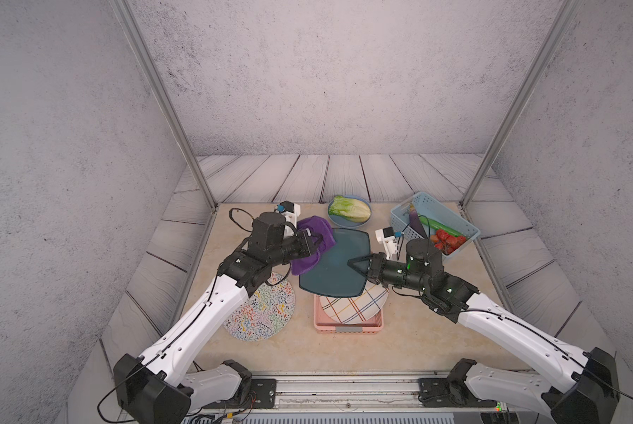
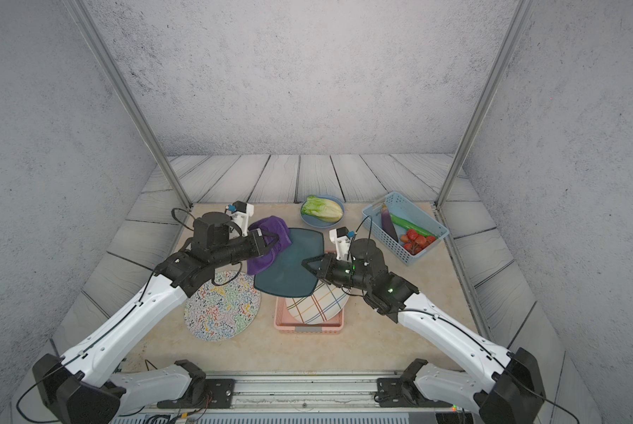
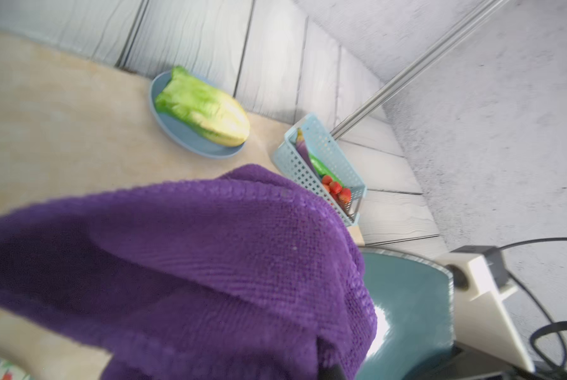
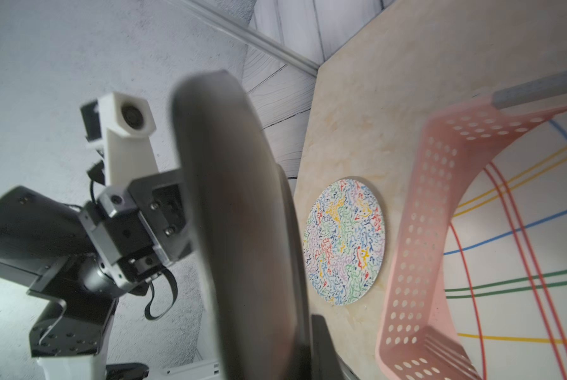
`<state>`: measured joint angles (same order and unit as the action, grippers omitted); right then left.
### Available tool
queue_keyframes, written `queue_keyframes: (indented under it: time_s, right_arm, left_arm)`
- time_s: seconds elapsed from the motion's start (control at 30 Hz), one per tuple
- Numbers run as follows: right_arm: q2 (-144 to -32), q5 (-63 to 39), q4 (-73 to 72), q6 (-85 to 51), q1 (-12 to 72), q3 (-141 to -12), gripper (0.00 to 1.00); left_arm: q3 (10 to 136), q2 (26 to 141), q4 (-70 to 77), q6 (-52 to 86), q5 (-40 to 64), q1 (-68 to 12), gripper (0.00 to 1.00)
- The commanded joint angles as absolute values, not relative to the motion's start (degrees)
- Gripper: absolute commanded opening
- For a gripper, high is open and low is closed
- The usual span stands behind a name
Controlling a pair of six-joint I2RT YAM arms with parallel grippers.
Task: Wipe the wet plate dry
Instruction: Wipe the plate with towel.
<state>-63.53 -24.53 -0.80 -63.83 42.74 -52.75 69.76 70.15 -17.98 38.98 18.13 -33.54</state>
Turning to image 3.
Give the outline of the purple cloth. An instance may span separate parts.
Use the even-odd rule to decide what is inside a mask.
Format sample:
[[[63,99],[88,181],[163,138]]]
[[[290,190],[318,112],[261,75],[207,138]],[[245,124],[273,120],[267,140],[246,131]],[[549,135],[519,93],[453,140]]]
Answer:
[[[258,165],[0,216],[0,307],[105,379],[354,378],[377,315],[332,207]]]

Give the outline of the dark teal square plate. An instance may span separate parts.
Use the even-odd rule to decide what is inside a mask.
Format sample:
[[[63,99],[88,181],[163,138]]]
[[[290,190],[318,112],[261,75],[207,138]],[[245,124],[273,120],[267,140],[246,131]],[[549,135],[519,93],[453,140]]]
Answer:
[[[356,377],[415,379],[446,363],[455,340],[451,272],[410,253],[360,251],[378,328]]]

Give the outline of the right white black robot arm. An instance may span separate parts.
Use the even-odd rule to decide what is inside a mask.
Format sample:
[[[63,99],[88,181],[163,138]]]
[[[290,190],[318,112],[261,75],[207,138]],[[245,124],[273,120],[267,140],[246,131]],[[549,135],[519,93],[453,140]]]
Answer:
[[[546,374],[517,367],[466,345],[454,345],[452,354],[437,364],[423,365],[409,372],[404,379],[567,379],[567,371]]]

